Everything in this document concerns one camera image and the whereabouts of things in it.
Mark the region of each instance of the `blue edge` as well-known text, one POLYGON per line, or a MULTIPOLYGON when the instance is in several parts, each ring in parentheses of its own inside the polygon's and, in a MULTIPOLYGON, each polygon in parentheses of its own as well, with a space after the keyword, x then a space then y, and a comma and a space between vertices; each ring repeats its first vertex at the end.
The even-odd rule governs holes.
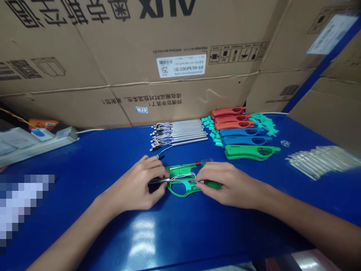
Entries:
POLYGON ((310 78, 304 83, 296 95, 290 100, 290 102, 283 109, 284 113, 288 113, 292 108, 302 99, 302 97, 311 89, 311 87, 316 83, 320 78, 321 74, 327 69, 330 62, 339 55, 339 53, 347 46, 350 40, 359 32, 361 29, 361 17, 358 17, 358 20, 353 24, 353 26, 347 31, 345 36, 338 42, 338 44, 333 48, 333 50, 326 56, 323 62, 315 70, 315 72, 310 76, 310 78))

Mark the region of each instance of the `human hand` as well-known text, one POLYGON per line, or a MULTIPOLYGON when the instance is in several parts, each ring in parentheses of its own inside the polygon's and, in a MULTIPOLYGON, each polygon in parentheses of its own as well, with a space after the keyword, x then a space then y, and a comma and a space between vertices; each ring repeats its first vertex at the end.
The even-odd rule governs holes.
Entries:
POLYGON ((169 177, 157 156, 143 156, 134 166, 120 177, 100 197, 107 202, 107 206, 114 216, 124 211, 148 210, 164 195, 167 182, 152 194, 149 193, 148 183, 155 177, 169 177))
POLYGON ((265 186, 229 163, 208 162, 199 171, 196 181, 210 180, 223 184, 220 190, 203 183, 196 186, 207 196, 223 205, 246 209, 257 209, 265 186))

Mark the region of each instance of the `yellow wire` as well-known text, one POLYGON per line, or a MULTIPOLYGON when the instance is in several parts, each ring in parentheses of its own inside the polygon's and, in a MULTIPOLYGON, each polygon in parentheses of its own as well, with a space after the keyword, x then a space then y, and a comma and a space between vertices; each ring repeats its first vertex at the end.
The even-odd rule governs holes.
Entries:
POLYGON ((0 110, 2 110, 2 111, 4 111, 4 112, 6 112, 6 113, 8 113, 8 114, 12 115, 13 117, 15 117, 15 118, 19 119, 20 121, 25 122, 25 123, 27 123, 27 124, 29 124, 29 125, 33 126, 34 128, 36 128, 36 126, 35 126, 35 125, 33 125, 33 124, 31 124, 31 123, 27 122, 27 121, 26 121, 26 120, 24 120, 23 118, 21 118, 21 117, 19 117, 19 116, 15 115, 15 114, 13 114, 13 113, 11 113, 10 111, 5 110, 4 108, 1 108, 1 107, 0 107, 0 110))

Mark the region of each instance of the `forearm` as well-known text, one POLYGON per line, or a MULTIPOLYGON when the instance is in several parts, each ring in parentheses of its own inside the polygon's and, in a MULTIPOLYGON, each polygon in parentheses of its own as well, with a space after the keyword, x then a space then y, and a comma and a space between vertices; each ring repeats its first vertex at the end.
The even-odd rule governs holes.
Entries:
POLYGON ((285 222, 347 270, 361 267, 361 228, 277 189, 263 186, 258 210, 285 222))
POLYGON ((113 219, 99 196, 79 219, 27 270, 75 270, 104 227, 113 219))

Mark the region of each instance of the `person's left hand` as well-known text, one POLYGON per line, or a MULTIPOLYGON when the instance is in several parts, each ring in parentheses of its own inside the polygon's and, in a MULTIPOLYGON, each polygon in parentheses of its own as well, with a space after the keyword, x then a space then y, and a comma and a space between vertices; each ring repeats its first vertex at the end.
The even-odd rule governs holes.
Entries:
POLYGON ((114 216, 130 210, 148 210, 164 195, 167 182, 149 193, 148 183, 155 177, 169 177, 157 156, 143 156, 130 170, 128 170, 111 187, 99 197, 106 201, 114 216))

